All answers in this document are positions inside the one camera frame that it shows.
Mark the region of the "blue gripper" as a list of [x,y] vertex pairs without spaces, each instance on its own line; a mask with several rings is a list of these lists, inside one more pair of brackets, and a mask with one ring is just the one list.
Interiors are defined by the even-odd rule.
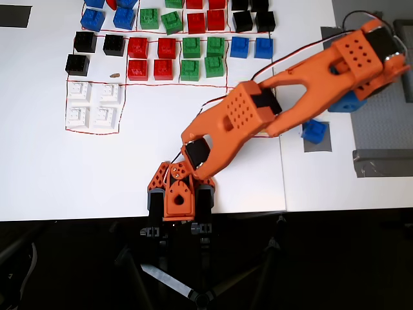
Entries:
[[328,108],[329,112],[352,113],[360,109],[367,100],[359,100],[354,91],[345,94],[339,101]]

